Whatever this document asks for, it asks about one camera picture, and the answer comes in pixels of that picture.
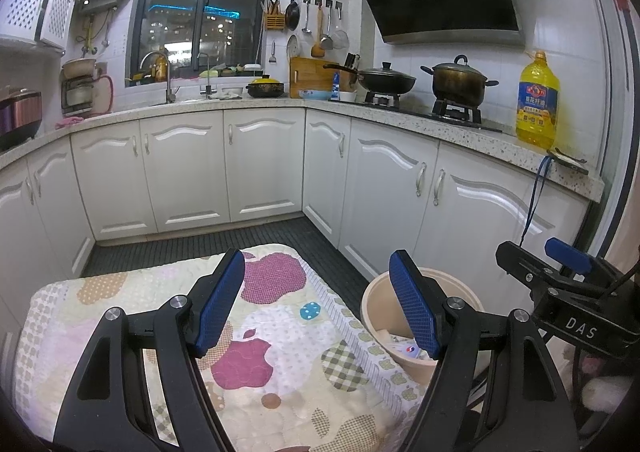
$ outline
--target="stove burner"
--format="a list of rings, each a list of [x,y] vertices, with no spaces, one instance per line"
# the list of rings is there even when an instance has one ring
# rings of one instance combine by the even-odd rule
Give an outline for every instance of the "stove burner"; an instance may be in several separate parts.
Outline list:
[[[377,94],[375,92],[369,91],[367,92],[367,96],[365,96],[364,98],[364,103],[399,108],[400,95],[399,94]]]
[[[478,107],[469,107],[451,101],[450,99],[437,99],[433,104],[433,114],[459,119],[460,121],[470,121],[472,123],[482,123],[480,109]]]

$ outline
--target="cooking oil bottle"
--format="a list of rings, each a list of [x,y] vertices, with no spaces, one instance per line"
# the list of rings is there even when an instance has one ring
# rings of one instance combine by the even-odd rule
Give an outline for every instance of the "cooking oil bottle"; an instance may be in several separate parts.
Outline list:
[[[518,90],[518,139],[543,149],[556,138],[556,117],[560,81],[546,65],[545,51],[536,51],[532,63],[524,68]]]

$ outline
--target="blue label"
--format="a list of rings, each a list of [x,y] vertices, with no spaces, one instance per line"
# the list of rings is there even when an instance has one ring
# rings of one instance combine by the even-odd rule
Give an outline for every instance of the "blue label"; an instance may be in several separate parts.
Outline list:
[[[520,82],[518,90],[518,113],[525,115],[548,117],[556,123],[558,111],[558,91],[537,83]]]

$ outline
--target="bottle label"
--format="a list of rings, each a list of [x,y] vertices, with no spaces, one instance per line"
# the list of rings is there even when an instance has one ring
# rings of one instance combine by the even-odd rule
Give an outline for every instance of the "bottle label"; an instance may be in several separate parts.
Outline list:
[[[518,118],[533,125],[544,125],[545,120],[556,124],[558,91],[537,83],[520,82],[518,90]]]

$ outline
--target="trash can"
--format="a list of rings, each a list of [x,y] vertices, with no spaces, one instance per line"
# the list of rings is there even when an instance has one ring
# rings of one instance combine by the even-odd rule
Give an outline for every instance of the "trash can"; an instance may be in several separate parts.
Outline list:
[[[482,304],[480,304],[480,300],[476,294],[457,278],[436,269],[424,267],[419,269],[424,276],[430,276],[436,279],[447,296],[460,297],[476,311],[483,311]],[[391,285],[388,272],[376,277],[369,284],[362,297],[360,312],[362,314],[362,323],[367,328],[367,331],[376,339],[376,342],[385,348],[386,352],[391,355],[414,381],[419,384],[428,384],[431,381],[431,376],[436,368],[437,361],[429,358],[421,360],[401,355],[396,350],[390,348],[387,342],[383,341],[378,334],[378,331],[386,329],[392,335],[405,338],[414,337],[404,317],[402,307],[400,306],[398,297],[396,297],[396,292]],[[476,374],[479,374],[479,372],[489,365],[490,355],[490,352],[478,353]]]

